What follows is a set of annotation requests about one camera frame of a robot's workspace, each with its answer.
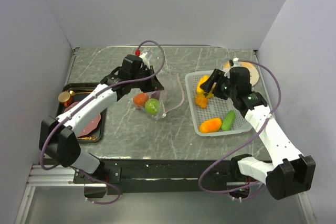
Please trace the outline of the yellow bell pepper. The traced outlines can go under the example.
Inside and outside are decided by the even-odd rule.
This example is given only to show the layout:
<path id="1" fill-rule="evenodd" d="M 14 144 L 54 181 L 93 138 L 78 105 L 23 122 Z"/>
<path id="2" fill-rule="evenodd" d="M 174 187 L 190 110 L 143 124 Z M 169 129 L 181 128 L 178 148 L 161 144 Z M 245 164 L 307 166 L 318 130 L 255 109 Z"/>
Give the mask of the yellow bell pepper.
<path id="1" fill-rule="evenodd" d="M 204 90 L 201 88 L 201 85 L 207 81 L 209 78 L 208 75 L 204 75 L 200 78 L 200 80 L 198 81 L 197 87 L 196 87 L 196 93 L 197 94 L 204 94 Z"/>

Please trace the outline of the orange fried food piece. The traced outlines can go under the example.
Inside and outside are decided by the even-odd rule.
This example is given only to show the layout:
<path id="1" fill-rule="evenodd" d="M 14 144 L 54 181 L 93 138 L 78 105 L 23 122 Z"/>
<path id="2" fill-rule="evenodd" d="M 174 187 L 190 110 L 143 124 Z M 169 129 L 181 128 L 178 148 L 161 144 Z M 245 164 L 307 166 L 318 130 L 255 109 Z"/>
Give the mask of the orange fried food piece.
<path id="1" fill-rule="evenodd" d="M 208 98 L 204 94 L 197 94 L 195 96 L 195 104 L 202 109 L 207 108 Z"/>

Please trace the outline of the orange pumpkin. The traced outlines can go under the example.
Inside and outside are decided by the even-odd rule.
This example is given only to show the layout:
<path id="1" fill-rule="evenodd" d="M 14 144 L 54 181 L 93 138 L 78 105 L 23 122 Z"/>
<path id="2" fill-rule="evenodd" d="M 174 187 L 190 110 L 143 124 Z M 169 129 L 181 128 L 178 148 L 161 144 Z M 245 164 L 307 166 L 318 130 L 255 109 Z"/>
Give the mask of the orange pumpkin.
<path id="1" fill-rule="evenodd" d="M 149 99 L 146 93 L 138 93 L 133 97 L 133 103 L 137 106 L 144 106 Z"/>

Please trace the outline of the purple eggplant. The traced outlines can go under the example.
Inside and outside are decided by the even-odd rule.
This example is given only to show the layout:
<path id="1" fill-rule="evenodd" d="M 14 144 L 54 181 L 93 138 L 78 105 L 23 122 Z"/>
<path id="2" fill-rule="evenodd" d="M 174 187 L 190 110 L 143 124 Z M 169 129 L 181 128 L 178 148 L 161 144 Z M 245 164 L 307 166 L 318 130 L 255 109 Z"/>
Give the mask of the purple eggplant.
<path id="1" fill-rule="evenodd" d="M 151 99 L 156 99 L 156 100 L 159 100 L 160 99 L 160 94 L 161 92 L 160 91 L 155 91 L 151 94 Z"/>

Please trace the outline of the clear zip top bag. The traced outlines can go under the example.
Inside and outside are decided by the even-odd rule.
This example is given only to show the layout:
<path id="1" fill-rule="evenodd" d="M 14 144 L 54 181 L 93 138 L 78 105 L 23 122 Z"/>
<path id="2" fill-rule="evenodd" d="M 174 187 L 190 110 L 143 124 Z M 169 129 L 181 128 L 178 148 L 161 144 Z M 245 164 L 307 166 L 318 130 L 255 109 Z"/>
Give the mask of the clear zip top bag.
<path id="1" fill-rule="evenodd" d="M 180 81 L 179 74 L 160 75 L 158 77 L 158 80 L 163 85 L 164 89 L 162 91 L 160 91 L 161 92 L 160 99 L 159 99 L 160 109 L 159 109 L 157 115 L 148 114 L 145 111 L 144 106 L 135 105 L 133 103 L 133 98 L 131 99 L 132 105 L 136 109 L 142 111 L 147 116 L 149 116 L 153 119 L 156 119 L 156 120 L 165 118 L 168 112 L 170 112 L 172 110 L 175 110 L 178 107 L 180 107 L 182 105 L 182 103 L 184 102 L 184 99 L 185 99 L 185 95 L 184 95 L 184 91 L 183 91 L 183 87 L 182 87 L 182 84 L 181 84 L 181 81 Z M 149 99 L 151 98 L 151 94 L 153 92 L 154 91 L 150 91 L 150 92 L 146 93 L 149 96 Z"/>

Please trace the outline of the green apple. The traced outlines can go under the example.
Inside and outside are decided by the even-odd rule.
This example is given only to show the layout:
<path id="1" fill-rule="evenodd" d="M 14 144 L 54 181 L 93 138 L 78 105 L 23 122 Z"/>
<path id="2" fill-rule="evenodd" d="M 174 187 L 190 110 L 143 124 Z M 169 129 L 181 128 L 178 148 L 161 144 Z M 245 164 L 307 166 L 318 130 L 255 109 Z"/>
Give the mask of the green apple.
<path id="1" fill-rule="evenodd" d="M 160 109 L 160 101 L 155 98 L 150 98 L 146 101 L 144 109 L 150 115 L 157 115 Z"/>

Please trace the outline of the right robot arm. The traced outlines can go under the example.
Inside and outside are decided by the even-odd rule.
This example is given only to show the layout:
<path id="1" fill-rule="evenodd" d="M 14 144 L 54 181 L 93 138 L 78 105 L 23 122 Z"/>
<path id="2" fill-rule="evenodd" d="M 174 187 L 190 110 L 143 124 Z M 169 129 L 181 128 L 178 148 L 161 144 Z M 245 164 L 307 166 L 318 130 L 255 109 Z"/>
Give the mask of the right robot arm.
<path id="1" fill-rule="evenodd" d="M 304 156 L 287 138 L 265 98 L 252 90 L 247 68 L 232 67 L 228 73 L 215 69 L 200 87 L 205 92 L 212 91 L 217 98 L 231 99 L 271 158 L 270 163 L 265 163 L 249 154 L 233 157 L 229 169 L 233 180 L 242 181 L 246 176 L 257 180 L 276 200 L 310 190 L 316 168 L 314 159 Z"/>

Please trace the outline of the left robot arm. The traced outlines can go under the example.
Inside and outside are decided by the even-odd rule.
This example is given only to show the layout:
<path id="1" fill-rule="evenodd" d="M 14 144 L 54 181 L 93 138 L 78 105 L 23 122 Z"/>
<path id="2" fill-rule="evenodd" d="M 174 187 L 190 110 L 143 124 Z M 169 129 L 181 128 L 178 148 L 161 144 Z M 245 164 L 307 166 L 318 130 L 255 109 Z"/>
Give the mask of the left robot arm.
<path id="1" fill-rule="evenodd" d="M 41 156 L 48 155 L 58 165 L 82 170 L 91 182 L 100 182 L 104 177 L 102 161 L 81 150 L 77 137 L 98 114 L 132 89 L 142 92 L 164 89 L 150 65 L 150 59 L 149 52 L 139 50 L 136 55 L 127 55 L 122 65 L 106 75 L 76 106 L 56 118 L 49 116 L 44 119 L 39 140 Z"/>

